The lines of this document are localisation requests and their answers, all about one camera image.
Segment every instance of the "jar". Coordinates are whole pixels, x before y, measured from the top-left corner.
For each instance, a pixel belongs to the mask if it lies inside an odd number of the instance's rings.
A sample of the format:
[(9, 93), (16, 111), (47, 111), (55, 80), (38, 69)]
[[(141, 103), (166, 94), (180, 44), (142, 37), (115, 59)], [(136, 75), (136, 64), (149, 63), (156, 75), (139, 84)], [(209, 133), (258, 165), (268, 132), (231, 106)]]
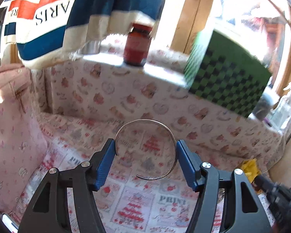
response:
[(124, 62), (132, 66), (144, 66), (148, 57), (152, 37), (151, 26), (133, 23), (124, 50)]

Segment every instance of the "pink cushion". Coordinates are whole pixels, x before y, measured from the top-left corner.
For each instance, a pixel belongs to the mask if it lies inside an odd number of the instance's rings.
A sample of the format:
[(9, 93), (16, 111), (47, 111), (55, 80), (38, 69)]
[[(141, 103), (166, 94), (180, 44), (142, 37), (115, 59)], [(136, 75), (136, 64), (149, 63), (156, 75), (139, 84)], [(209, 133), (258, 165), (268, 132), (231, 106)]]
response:
[(10, 212), (47, 150), (29, 102), (30, 71), (0, 67), (0, 211)]

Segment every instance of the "red jar lid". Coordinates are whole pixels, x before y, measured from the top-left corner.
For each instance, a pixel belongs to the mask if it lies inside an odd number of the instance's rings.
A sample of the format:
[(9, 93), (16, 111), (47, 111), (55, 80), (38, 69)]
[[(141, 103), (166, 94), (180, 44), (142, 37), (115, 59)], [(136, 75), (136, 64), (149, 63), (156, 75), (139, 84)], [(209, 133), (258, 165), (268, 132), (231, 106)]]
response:
[(133, 27), (142, 31), (147, 31), (147, 32), (151, 32), (153, 27), (151, 26), (147, 26), (147, 25), (143, 25), (143, 24), (138, 24), (138, 23), (133, 23)]

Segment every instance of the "striped towel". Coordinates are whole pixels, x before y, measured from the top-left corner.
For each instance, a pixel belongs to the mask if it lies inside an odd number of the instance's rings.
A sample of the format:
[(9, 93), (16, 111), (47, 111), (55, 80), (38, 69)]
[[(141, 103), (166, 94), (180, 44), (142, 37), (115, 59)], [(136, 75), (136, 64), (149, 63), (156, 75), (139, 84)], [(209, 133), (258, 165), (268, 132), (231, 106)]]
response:
[(41, 69), (109, 34), (127, 34), (132, 22), (155, 25), (163, 0), (12, 0), (6, 43), (22, 63)]

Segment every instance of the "blue gripper pad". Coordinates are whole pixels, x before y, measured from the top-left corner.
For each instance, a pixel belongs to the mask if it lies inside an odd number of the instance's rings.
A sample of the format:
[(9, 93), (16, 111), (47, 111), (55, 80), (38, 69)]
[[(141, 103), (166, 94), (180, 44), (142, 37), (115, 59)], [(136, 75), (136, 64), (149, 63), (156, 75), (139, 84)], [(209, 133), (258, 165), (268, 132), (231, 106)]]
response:
[(187, 185), (191, 187), (194, 192), (197, 192), (198, 182), (196, 180), (196, 172), (200, 169), (199, 166), (202, 163), (201, 159), (197, 154), (189, 150), (184, 140), (179, 140), (177, 142), (177, 153)]
[(97, 177), (94, 184), (95, 189), (98, 191), (106, 182), (107, 176), (109, 174), (113, 159), (115, 156), (115, 142), (112, 139), (109, 144), (102, 160), (97, 168)]

